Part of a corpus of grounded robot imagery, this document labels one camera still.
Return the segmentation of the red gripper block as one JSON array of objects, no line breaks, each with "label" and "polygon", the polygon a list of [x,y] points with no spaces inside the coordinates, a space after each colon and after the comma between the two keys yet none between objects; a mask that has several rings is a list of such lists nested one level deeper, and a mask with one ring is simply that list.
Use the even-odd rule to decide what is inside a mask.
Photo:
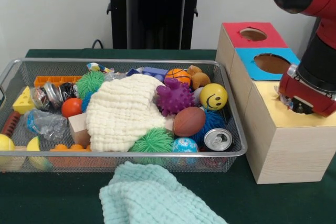
[{"label": "red gripper block", "polygon": [[300,114],[319,114],[328,117],[335,112],[335,94],[320,91],[306,84],[297,72],[297,65],[290,65],[279,82],[280,101]]}]

